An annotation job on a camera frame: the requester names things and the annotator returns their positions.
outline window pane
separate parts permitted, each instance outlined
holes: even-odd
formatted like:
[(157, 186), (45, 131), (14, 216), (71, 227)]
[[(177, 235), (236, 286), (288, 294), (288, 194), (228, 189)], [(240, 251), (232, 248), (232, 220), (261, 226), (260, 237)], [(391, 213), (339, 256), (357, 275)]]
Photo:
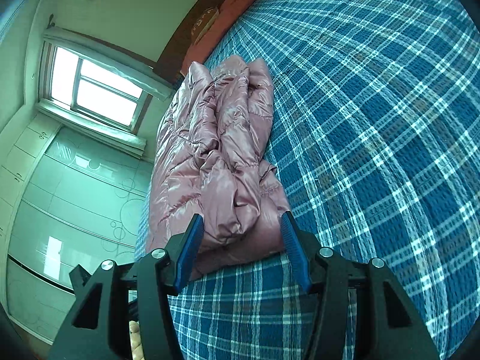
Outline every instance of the window pane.
[(137, 107), (137, 103), (83, 79), (78, 86), (77, 104), (126, 126), (130, 125)]
[(53, 65), (52, 97), (64, 104), (71, 104), (78, 56), (70, 51), (57, 48)]
[(127, 79), (87, 60), (83, 61), (81, 74), (136, 98), (142, 94), (142, 89)]

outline pink puffer jacket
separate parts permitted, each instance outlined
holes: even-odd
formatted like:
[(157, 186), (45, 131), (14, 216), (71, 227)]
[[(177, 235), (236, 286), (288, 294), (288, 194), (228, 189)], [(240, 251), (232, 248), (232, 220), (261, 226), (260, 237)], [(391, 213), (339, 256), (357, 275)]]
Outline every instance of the pink puffer jacket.
[(158, 131), (146, 252), (164, 247), (201, 214), (205, 235), (192, 278), (284, 249), (290, 209), (263, 160), (273, 119), (265, 61), (231, 56), (212, 73), (192, 63)]

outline metal screw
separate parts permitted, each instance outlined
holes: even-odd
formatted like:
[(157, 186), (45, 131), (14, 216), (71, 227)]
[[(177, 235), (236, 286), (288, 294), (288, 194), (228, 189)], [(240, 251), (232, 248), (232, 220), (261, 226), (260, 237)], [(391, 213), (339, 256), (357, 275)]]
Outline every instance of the metal screw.
[(161, 259), (162, 257), (164, 257), (166, 255), (167, 252), (165, 252), (165, 250), (163, 249), (155, 249), (152, 251), (152, 257), (154, 259)]
[(329, 247), (323, 247), (320, 249), (320, 255), (325, 258), (332, 257), (333, 250), (331, 250)]
[(104, 262), (102, 262), (102, 269), (104, 271), (108, 271), (112, 269), (112, 267), (113, 267), (113, 261), (111, 261), (111, 259), (106, 259)]
[(379, 259), (378, 257), (375, 257), (374, 259), (371, 260), (371, 264), (375, 268), (383, 268), (385, 266), (385, 262), (383, 262), (382, 259)]

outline curtain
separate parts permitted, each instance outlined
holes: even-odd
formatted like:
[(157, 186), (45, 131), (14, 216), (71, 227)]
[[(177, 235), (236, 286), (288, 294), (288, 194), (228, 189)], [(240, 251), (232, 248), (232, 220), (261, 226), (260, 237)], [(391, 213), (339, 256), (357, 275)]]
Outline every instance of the curtain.
[(153, 73), (152, 68), (95, 40), (58, 27), (46, 29), (43, 38), (45, 42), (62, 47), (126, 78), (154, 97), (162, 99), (169, 97), (172, 92), (171, 84)]
[(49, 100), (40, 99), (37, 109), (72, 130), (81, 132), (136, 158), (141, 158), (145, 150), (145, 139), (62, 108)]

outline plaid fabric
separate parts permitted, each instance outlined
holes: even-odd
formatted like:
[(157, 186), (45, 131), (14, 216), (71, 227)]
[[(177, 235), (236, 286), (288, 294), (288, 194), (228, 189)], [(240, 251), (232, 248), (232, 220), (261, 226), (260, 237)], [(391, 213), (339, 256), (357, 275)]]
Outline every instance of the plaid fabric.
[[(298, 225), (347, 259), (385, 259), (441, 358), (479, 315), (479, 41), (457, 0), (258, 0), (206, 62), (267, 61), (265, 157)], [(280, 255), (210, 274), (170, 305), (186, 358), (299, 359), (315, 298)]]

